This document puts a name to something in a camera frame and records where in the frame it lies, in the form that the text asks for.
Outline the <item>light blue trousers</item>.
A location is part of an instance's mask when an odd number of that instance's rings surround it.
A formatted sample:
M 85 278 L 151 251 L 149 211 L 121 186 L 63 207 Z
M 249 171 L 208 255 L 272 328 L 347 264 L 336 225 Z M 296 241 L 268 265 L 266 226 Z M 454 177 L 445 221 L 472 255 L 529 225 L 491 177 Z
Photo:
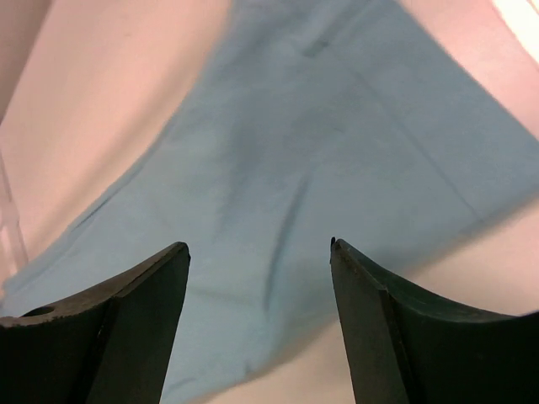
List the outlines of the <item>light blue trousers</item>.
M 156 141 L 9 280 L 1 312 L 185 242 L 163 401 L 186 403 L 334 318 L 330 237 L 401 272 L 537 188 L 537 139 L 399 3 L 240 1 Z

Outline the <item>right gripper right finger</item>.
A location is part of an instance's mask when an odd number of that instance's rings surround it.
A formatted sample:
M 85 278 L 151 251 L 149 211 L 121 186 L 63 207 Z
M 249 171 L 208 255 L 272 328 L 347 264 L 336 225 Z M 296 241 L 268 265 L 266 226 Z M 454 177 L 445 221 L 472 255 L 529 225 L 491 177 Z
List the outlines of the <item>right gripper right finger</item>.
M 330 266 L 356 402 L 537 402 L 536 313 L 446 299 L 340 239 Z

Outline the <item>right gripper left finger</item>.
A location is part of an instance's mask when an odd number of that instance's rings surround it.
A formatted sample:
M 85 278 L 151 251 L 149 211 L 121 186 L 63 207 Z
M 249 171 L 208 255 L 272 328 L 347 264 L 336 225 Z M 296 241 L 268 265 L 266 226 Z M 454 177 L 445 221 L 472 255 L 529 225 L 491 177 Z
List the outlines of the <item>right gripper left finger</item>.
M 158 403 L 184 304 L 176 242 L 75 295 L 1 320 L 3 403 Z

